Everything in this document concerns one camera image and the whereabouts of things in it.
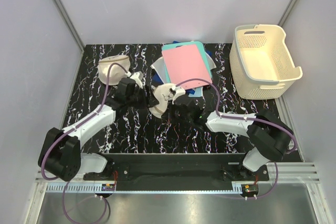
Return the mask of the far mesh laundry bag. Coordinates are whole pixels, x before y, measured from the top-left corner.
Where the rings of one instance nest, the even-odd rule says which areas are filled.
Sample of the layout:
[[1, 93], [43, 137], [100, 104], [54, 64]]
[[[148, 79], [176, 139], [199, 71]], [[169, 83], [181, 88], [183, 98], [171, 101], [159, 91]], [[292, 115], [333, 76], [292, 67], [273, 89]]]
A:
[[103, 84], [116, 86], [119, 81], [126, 77], [130, 69], [130, 58], [127, 55], [116, 55], [101, 59], [98, 63], [98, 77]]

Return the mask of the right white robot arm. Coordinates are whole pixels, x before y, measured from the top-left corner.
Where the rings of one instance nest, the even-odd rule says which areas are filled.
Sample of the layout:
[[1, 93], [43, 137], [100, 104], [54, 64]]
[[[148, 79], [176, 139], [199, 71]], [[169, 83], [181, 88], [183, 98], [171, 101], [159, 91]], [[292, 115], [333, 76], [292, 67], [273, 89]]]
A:
[[208, 132], [224, 132], [249, 138], [253, 149], [245, 155], [238, 167], [239, 176], [250, 180], [263, 165], [283, 160], [285, 154], [297, 149], [297, 140], [292, 129], [268, 110], [252, 114], [229, 114], [206, 111], [189, 97], [173, 99], [168, 116], [174, 122]]

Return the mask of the left aluminium frame post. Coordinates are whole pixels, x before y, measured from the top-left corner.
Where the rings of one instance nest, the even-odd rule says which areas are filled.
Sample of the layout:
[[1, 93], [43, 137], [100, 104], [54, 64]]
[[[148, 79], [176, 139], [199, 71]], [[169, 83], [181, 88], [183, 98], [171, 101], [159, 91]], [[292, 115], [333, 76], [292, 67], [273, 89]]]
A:
[[63, 22], [65, 23], [68, 31], [70, 32], [73, 40], [75, 41], [76, 45], [78, 46], [79, 50], [81, 52], [84, 52], [85, 49], [85, 45], [82, 41], [82, 39], [80, 38], [62, 0], [52, 0], [60, 17], [62, 18]]

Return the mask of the dark blue board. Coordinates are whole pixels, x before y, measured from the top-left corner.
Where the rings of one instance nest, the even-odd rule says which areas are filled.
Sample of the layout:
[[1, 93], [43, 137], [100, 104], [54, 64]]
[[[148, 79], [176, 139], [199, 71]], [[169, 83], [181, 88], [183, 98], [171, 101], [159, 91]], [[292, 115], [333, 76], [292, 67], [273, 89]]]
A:
[[[189, 41], [189, 42], [173, 41], [172, 44], [166, 44], [166, 45], [164, 45], [162, 47], [162, 50], [175, 48], [175, 45], [178, 45], [178, 46], [196, 45], [197, 48], [200, 51], [200, 54], [202, 55], [202, 58], [204, 60], [205, 65], [207, 66], [209, 75], [211, 77], [213, 77], [212, 76], [212, 70], [216, 68], [216, 64], [215, 64], [214, 60], [211, 58], [212, 53], [209, 50], [206, 50], [204, 48], [203, 43], [201, 43], [200, 41]], [[165, 83], [169, 83], [170, 82], [169, 75], [168, 75], [168, 72], [166, 70], [163, 57], [160, 57], [159, 59], [157, 59], [151, 65], [151, 68], [156, 72], [154, 74], [154, 76], [152, 77], [153, 81], [158, 82], [159, 84], [165, 84]]]

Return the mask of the mesh laundry bag with glasses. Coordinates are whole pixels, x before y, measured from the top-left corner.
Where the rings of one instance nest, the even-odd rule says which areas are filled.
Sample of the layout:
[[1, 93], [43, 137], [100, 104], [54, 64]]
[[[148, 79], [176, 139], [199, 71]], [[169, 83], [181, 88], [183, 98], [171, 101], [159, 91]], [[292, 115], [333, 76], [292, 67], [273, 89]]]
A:
[[162, 115], [166, 112], [168, 102], [174, 97], [174, 94], [170, 91], [173, 86], [174, 84], [172, 83], [166, 83], [157, 86], [153, 90], [153, 95], [159, 102], [158, 105], [149, 108], [149, 111], [152, 113], [153, 116], [160, 119]]

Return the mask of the light blue board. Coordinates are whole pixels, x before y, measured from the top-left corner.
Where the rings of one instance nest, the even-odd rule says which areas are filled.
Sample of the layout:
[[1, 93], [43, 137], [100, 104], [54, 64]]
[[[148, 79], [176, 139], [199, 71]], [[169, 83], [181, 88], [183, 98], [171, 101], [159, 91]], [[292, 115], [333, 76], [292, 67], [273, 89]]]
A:
[[186, 94], [190, 98], [200, 98], [203, 96], [203, 87], [197, 87], [192, 89], [187, 89]]

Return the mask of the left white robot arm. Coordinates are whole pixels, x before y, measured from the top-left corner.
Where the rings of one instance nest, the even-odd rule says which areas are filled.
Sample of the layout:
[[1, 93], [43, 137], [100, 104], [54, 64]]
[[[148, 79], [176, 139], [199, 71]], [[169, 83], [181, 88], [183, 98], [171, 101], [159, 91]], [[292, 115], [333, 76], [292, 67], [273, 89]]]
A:
[[104, 93], [96, 109], [63, 129], [51, 128], [39, 155], [38, 166], [45, 180], [71, 181], [80, 173], [95, 173], [103, 180], [113, 175], [113, 167], [98, 153], [82, 153], [82, 147], [104, 127], [123, 117], [128, 108], [149, 109], [159, 102], [148, 84], [122, 78], [113, 97]]

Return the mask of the cream plastic laundry basket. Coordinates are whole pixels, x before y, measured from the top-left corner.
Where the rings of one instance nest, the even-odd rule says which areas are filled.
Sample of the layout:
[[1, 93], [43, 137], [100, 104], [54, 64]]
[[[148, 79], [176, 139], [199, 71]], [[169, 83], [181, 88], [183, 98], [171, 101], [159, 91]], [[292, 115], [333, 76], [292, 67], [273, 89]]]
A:
[[276, 99], [303, 76], [278, 25], [241, 25], [234, 30], [229, 54], [238, 95], [248, 100]]

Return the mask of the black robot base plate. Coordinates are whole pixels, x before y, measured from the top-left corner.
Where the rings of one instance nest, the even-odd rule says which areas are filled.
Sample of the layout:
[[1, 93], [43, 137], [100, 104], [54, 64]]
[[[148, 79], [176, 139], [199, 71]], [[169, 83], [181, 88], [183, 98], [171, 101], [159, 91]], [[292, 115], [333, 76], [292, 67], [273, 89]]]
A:
[[233, 182], [267, 182], [266, 165], [256, 172], [242, 166], [244, 154], [107, 154], [105, 170], [84, 180], [117, 180], [117, 191], [169, 193], [224, 192]]

